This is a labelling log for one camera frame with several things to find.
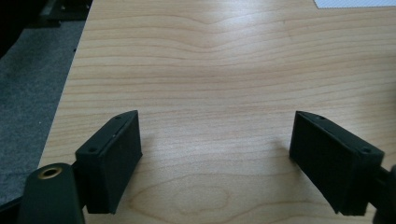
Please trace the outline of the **dark metal stand base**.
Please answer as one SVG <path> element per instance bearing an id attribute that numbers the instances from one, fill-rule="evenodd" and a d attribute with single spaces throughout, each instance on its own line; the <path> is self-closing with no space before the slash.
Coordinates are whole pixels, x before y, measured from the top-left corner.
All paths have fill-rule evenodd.
<path id="1" fill-rule="evenodd" d="M 29 29 L 56 28 L 63 21 L 85 21 L 93 0 L 49 0 L 49 12 L 41 12 L 27 25 Z"/>

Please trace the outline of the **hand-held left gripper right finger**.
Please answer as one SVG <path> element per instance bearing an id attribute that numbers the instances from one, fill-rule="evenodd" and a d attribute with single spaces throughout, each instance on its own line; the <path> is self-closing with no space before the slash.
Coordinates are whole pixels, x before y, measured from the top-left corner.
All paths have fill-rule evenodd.
<path id="1" fill-rule="evenodd" d="M 336 213 L 362 216 L 384 152 L 320 115 L 295 113 L 290 157 Z"/>

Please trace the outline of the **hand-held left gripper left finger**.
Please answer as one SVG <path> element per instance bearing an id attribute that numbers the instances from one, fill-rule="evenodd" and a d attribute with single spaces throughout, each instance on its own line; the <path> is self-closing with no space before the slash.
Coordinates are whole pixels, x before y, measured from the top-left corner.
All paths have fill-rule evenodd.
<path id="1" fill-rule="evenodd" d="M 76 151 L 75 168 L 90 214 L 116 213 L 141 157 L 137 110 L 110 119 Z"/>

